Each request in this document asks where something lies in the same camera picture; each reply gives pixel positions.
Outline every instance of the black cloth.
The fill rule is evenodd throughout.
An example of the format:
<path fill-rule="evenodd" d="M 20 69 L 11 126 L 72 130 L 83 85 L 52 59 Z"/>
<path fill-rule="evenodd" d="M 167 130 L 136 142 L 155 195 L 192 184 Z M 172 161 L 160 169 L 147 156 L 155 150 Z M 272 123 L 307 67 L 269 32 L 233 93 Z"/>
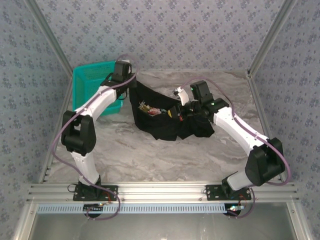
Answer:
<path fill-rule="evenodd" d="M 208 119 L 202 116 L 189 116 L 183 121 L 171 118 L 168 114 L 151 116 L 139 109 L 140 103 L 157 109 L 169 110 L 179 101 L 156 92 L 137 81 L 136 88 L 130 88 L 129 98 L 135 125 L 142 131 L 150 133 L 155 139 L 175 141 L 177 136 L 185 139 L 191 135 L 198 138 L 210 137 L 213 130 Z"/>

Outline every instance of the enclosure wall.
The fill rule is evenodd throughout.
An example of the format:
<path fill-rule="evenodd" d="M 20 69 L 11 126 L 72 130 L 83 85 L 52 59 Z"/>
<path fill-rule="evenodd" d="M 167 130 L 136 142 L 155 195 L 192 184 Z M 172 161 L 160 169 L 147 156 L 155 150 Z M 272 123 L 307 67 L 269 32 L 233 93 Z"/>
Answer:
<path fill-rule="evenodd" d="M 284 146 L 314 239 L 320 239 L 320 2 L 299 0 L 254 76 Z"/>
<path fill-rule="evenodd" d="M 0 239 L 9 240 L 44 164 L 68 85 L 22 0 L 0 1 Z"/>
<path fill-rule="evenodd" d="M 248 69 L 283 0 L 37 0 L 72 67 Z"/>

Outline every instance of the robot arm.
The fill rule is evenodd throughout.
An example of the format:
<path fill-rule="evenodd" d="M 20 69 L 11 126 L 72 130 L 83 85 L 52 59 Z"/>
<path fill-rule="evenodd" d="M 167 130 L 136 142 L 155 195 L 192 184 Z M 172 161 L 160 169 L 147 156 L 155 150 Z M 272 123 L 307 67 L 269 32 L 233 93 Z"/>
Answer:
<path fill-rule="evenodd" d="M 128 80 L 132 76 L 131 69 L 132 66 L 129 62 L 117 61 L 114 66 L 114 72 L 106 77 L 97 92 L 83 106 L 77 108 L 75 111 L 66 111 L 63 115 L 62 126 L 65 125 L 72 116 L 84 109 L 63 131 L 61 142 L 71 153 L 77 168 L 91 183 L 96 184 L 100 180 L 92 153 L 97 140 L 94 124 L 101 113 L 116 101 L 127 88 L 135 87 L 135 80 L 133 80 L 133 82 L 123 87 L 117 89 L 110 88 Z M 86 108 L 88 103 L 93 99 L 95 100 Z M 89 185 L 81 177 L 79 181 L 84 185 Z"/>
<path fill-rule="evenodd" d="M 237 194 L 237 191 L 252 185 L 261 186 L 285 171 L 285 165 L 280 157 L 257 139 L 257 137 L 260 137 L 267 141 L 283 154 L 282 143 L 277 138 L 269 139 L 250 127 L 238 115 L 235 115 L 236 119 L 246 129 L 255 133 L 255 136 L 247 133 L 234 120 L 232 108 L 229 107 L 228 103 L 221 98 L 213 98 L 205 81 L 198 81 L 190 87 L 195 101 L 189 101 L 185 90 L 177 88 L 174 94 L 180 97 L 181 104 L 171 108 L 169 110 L 170 115 L 181 121 L 185 117 L 193 115 L 208 118 L 210 122 L 221 127 L 233 137 L 248 156 L 245 169 L 237 171 L 222 180 L 222 189 L 227 197 L 232 197 L 232 195 Z"/>

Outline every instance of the wire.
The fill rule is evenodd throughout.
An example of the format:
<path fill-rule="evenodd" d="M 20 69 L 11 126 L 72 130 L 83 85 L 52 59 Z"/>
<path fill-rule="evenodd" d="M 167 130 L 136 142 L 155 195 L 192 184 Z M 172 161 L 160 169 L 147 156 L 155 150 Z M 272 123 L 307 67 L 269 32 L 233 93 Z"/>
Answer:
<path fill-rule="evenodd" d="M 128 91 L 125 90 L 125 97 L 124 98 L 117 98 L 118 100 L 125 100 L 128 97 Z"/>
<path fill-rule="evenodd" d="M 110 198 L 110 194 L 107 191 L 103 192 L 104 194 L 106 194 L 108 196 L 108 202 L 111 203 L 111 198 Z"/>
<path fill-rule="evenodd" d="M 279 158 L 282 160 L 283 164 L 285 165 L 285 168 L 287 170 L 287 177 L 286 180 L 284 182 L 281 183 L 275 183 L 275 182 L 269 182 L 267 181 L 268 184 L 270 185 L 274 185 L 274 186 L 283 186 L 286 185 L 290 179 L 291 179 L 291 170 L 289 167 L 289 164 L 287 162 L 287 160 L 285 159 L 285 157 L 281 154 L 281 152 L 279 152 L 274 146 L 272 146 L 269 142 L 267 142 L 266 140 L 262 139 L 261 137 L 257 136 L 255 133 L 251 132 L 249 129 L 247 129 L 245 126 L 243 126 L 241 124 L 241 122 L 237 119 L 238 115 L 236 115 L 236 110 L 235 110 L 235 106 L 233 101 L 231 101 L 231 99 L 226 95 L 226 93 L 211 79 L 205 77 L 205 76 L 196 76 L 193 77 L 191 79 L 189 79 L 188 81 L 186 81 L 182 86 L 181 89 L 183 89 L 188 83 L 194 81 L 194 80 L 206 80 L 210 83 L 212 83 L 219 91 L 220 93 L 222 93 L 222 95 L 229 101 L 229 103 L 231 104 L 231 112 L 232 112 L 232 117 L 234 119 L 234 121 L 244 130 L 246 131 L 248 134 L 250 134 L 251 136 L 253 136 L 255 139 L 258 139 L 259 141 L 261 141 L 262 143 L 264 143 L 265 145 L 267 145 L 269 148 L 271 148 L 278 156 Z"/>
<path fill-rule="evenodd" d="M 256 205 L 256 195 L 255 195 L 255 192 L 253 191 L 252 187 L 250 187 L 250 190 L 252 192 L 252 198 L 253 198 L 253 203 L 252 203 L 252 207 L 250 208 L 250 210 L 247 213 L 245 213 L 244 215 L 241 215 L 241 216 L 238 216 L 236 213 L 228 210 L 227 212 L 229 214 L 234 215 L 234 216 L 230 216 L 230 217 L 235 218 L 235 219 L 243 219 L 243 218 L 245 218 L 246 216 L 248 216 L 249 214 L 252 213 L 252 211 L 254 210 L 255 205 Z"/>
<path fill-rule="evenodd" d="M 246 199 L 245 196 L 243 196 L 241 193 L 239 194 L 239 197 L 244 199 L 244 201 L 245 201 L 245 203 L 244 203 L 244 208 L 246 208 L 246 206 L 247 206 L 247 199 Z"/>
<path fill-rule="evenodd" d="M 131 55 L 129 55 L 129 54 L 120 55 L 120 56 L 116 59 L 116 61 L 118 61 L 119 59 L 122 59 L 122 58 L 124 58 L 124 57 L 129 57 L 129 58 L 133 59 L 133 60 L 137 63 L 136 59 L 135 59 L 134 57 L 132 57 Z M 108 87 L 108 88 L 104 89 L 103 91 L 101 91 L 101 93 L 103 94 L 103 93 L 105 93 L 106 91 L 108 91 L 108 90 L 110 90 L 110 89 L 115 89 L 115 88 L 118 88 L 118 87 L 122 87 L 122 86 L 130 83 L 130 82 L 137 76 L 138 72 L 139 72 L 139 67 L 138 67 L 138 65 L 137 65 L 136 72 L 134 73 L 134 75 L 133 75 L 130 79 L 128 79 L 127 81 L 125 81 L 125 82 L 123 82 L 123 83 L 120 83 L 120 84 L 117 84 L 117 85 Z M 68 125 L 69 125 L 72 121 L 74 121 L 81 113 L 83 113 L 83 112 L 85 111 L 85 109 L 87 109 L 98 97 L 100 97 L 100 94 L 97 94 L 95 97 L 93 97 L 93 98 L 84 106 L 83 109 L 81 109 L 80 111 L 78 111 L 73 117 L 71 117 L 71 118 L 65 123 L 64 126 L 62 126 L 62 128 L 60 129 L 60 131 L 58 132 L 58 134 L 55 136 L 55 138 L 54 138 L 54 140 L 53 140 L 53 142 L 52 142 L 52 144 L 51 144 L 51 146 L 50 146 L 50 152 L 51 152 L 51 154 L 52 154 L 59 162 L 61 162 L 61 163 L 65 164 L 65 165 L 73 168 L 73 169 L 80 175 L 80 178 L 82 178 L 83 180 L 85 180 L 89 185 L 91 185 L 91 186 L 93 186 L 93 187 L 95 187 L 95 188 L 97 188 L 97 189 L 101 189 L 101 190 L 103 190 L 103 191 L 105 191 L 105 192 L 108 192 L 108 193 L 110 193 L 110 194 L 112 194 L 112 195 L 115 196 L 116 200 L 118 201 L 118 207 L 117 207 L 115 213 L 113 213 L 111 216 L 101 217 L 101 218 L 92 218 L 92 217 L 89 217 L 88 214 L 87 214 L 87 217 L 88 217 L 88 219 L 90 219 L 90 220 L 103 221 L 103 220 L 112 219 L 112 218 L 114 218 L 115 216 L 118 215 L 118 213 L 119 213 L 119 211 L 120 211 L 120 209 L 121 209 L 121 201 L 120 201 L 119 196 L 118 196 L 117 194 L 115 194 L 113 191 L 111 191 L 111 190 L 109 190 L 109 189 L 107 189 L 107 188 L 105 188 L 105 187 L 98 186 L 98 185 L 95 185 L 94 183 L 92 183 L 89 179 L 87 179 L 87 178 L 82 174 L 82 172 L 81 172 L 76 166 L 74 166 L 74 165 L 72 165 L 71 163 L 68 163 L 67 161 L 62 160 L 60 157 L 58 157 L 58 156 L 56 155 L 56 151 L 55 151 L 55 147 L 56 147 L 56 145 L 57 145 L 57 143 L 58 143 L 58 140 L 59 140 L 59 138 L 61 137 L 63 131 L 68 127 Z"/>
<path fill-rule="evenodd" d="M 71 184 L 69 184 L 69 185 L 66 187 L 66 189 L 68 190 L 69 193 L 74 193 L 75 191 L 70 191 L 70 190 L 69 190 L 69 187 L 70 187 L 71 185 L 77 186 L 77 184 L 71 183 Z"/>

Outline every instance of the gray marble surface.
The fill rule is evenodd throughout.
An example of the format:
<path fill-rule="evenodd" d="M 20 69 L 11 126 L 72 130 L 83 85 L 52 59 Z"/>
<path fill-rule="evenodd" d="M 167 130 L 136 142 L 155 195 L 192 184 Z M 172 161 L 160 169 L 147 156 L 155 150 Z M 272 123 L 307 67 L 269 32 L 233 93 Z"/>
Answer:
<path fill-rule="evenodd" d="M 234 101 L 236 112 L 262 133 L 257 109 L 244 72 L 141 72 L 138 80 L 164 95 L 174 97 L 173 90 L 195 76 L 215 81 Z M 222 97 L 208 83 L 215 98 Z M 103 182 L 151 181 L 220 181 L 243 169 L 247 156 L 240 145 L 223 129 L 213 126 L 210 138 L 194 135 L 176 141 L 155 140 L 134 124 L 129 99 L 119 114 L 101 116 L 95 123 L 97 143 L 93 150 L 95 165 Z M 74 164 L 61 144 L 57 155 Z M 77 182 L 78 174 L 54 160 L 47 181 Z"/>

